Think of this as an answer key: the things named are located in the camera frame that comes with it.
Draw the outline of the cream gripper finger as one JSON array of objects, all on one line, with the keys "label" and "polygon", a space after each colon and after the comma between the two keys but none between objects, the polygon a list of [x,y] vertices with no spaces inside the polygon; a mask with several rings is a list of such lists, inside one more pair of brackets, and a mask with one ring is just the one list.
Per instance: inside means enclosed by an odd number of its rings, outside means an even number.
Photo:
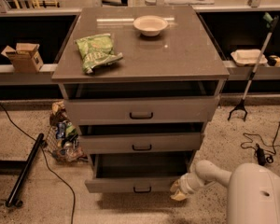
[{"label": "cream gripper finger", "polygon": [[175,201],[181,202],[187,199],[187,190],[185,189],[185,185],[180,179],[177,179],[172,186],[170,187],[170,191],[172,192],[171,198]]}]

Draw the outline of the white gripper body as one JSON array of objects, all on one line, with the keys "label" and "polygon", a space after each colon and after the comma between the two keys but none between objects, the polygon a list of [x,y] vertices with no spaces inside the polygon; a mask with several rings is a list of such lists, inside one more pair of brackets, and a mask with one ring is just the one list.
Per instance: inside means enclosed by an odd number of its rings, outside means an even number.
[{"label": "white gripper body", "polygon": [[195,184],[196,184],[195,176],[192,173],[187,173],[185,175],[182,175],[177,180],[177,190],[184,195],[194,194]]}]

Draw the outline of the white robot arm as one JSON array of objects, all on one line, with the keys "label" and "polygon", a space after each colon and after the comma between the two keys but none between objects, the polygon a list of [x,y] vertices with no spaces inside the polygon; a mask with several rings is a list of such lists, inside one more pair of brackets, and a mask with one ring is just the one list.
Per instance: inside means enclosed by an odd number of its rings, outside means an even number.
[{"label": "white robot arm", "polygon": [[228,190],[227,224],[280,224],[280,176],[255,163],[239,165],[233,172],[207,160],[180,176],[170,187],[171,198],[183,201],[217,182]]}]

